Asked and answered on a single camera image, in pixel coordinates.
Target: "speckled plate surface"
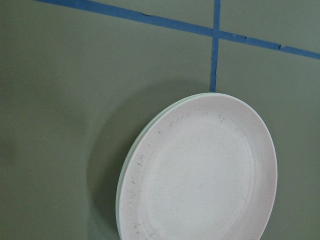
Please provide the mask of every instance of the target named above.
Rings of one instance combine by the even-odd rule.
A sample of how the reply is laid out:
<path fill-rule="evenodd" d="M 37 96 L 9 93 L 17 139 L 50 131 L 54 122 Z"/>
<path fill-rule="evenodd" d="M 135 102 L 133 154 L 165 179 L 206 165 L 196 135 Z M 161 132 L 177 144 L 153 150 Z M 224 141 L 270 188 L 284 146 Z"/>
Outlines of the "speckled plate surface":
<path fill-rule="evenodd" d="M 140 133 L 116 196 L 122 240 L 257 240 L 274 204 L 277 160 L 260 116 L 222 93 L 184 98 Z"/>

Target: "blue painter's tape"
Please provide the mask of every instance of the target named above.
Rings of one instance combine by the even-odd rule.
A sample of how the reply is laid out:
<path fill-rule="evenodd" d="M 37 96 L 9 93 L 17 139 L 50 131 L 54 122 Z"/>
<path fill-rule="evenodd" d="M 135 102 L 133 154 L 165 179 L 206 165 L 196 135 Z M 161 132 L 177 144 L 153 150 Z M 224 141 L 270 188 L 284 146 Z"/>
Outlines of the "blue painter's tape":
<path fill-rule="evenodd" d="M 226 31 L 220 31 L 219 37 L 221 39 L 232 41 L 232 42 L 248 44 L 248 45 L 257 46 L 257 47 L 266 48 L 266 49 L 272 49 L 272 50 L 281 51 L 285 53 L 304 56 L 307 58 L 320 59 L 320 53 L 307 51 L 307 50 L 303 50 L 303 49 L 299 49 L 291 46 L 282 47 L 282 45 L 279 43 L 264 41 L 264 40 L 260 40 L 253 37 L 246 37 L 243 35 L 238 35 L 238 34 L 226 32 Z"/>
<path fill-rule="evenodd" d="M 217 68 L 218 68 L 218 49 L 220 38 L 220 8 L 221 0 L 214 1 L 213 30 L 212 30 L 212 57 L 211 57 L 211 76 L 210 92 L 216 91 Z"/>
<path fill-rule="evenodd" d="M 184 32 L 200 34 L 212 37 L 212 28 L 199 26 L 183 21 L 172 20 L 160 16 L 150 16 L 138 11 L 128 10 L 121 7 L 111 6 L 89 0 L 36 0 L 38 2 L 55 4 L 59 6 L 79 9 L 97 14 L 108 15 L 112 17 L 133 20 L 145 24 L 156 25 L 169 29 L 180 30 Z"/>

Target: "blue tape strip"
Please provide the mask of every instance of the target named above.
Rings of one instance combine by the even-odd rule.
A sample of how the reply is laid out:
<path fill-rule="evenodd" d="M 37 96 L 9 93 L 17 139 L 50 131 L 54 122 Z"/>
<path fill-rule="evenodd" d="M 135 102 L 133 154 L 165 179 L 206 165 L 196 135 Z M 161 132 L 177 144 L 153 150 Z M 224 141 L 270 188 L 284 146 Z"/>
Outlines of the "blue tape strip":
<path fill-rule="evenodd" d="M 97 14 L 108 15 L 112 17 L 118 17 L 122 19 L 133 20 L 145 24 L 156 25 L 169 29 L 180 30 L 184 32 L 200 34 L 204 36 L 212 37 L 212 28 L 199 26 L 183 21 L 172 20 L 160 16 L 150 16 L 138 11 L 128 10 L 121 7 L 111 6 L 99 2 L 89 0 L 36 0 L 38 2 L 54 4 L 73 9 L 84 10 Z"/>
<path fill-rule="evenodd" d="M 266 49 L 272 49 L 280 52 L 300 55 L 300 56 L 313 58 L 313 59 L 320 59 L 320 53 L 307 51 L 307 50 L 303 50 L 303 49 L 299 49 L 291 46 L 282 46 L 279 43 L 264 41 L 264 40 L 260 40 L 253 37 L 246 37 L 243 35 L 230 33 L 226 31 L 220 31 L 219 37 L 221 39 L 232 41 L 232 42 L 248 44 L 248 45 L 257 46 L 257 47 L 266 48 Z"/>
<path fill-rule="evenodd" d="M 221 0 L 214 1 L 213 30 L 212 30 L 212 57 L 211 57 L 211 76 L 210 92 L 216 91 L 217 67 L 218 67 L 218 49 L 220 38 L 220 7 Z"/>

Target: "dish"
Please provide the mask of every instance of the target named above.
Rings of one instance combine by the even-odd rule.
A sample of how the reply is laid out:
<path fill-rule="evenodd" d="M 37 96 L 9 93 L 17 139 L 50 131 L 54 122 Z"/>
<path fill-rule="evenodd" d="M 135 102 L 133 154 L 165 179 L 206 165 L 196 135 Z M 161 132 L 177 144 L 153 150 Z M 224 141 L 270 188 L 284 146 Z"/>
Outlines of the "dish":
<path fill-rule="evenodd" d="M 124 161 L 120 238 L 256 240 L 276 188 L 275 148 L 261 117 L 233 96 L 189 96 L 159 113 Z"/>

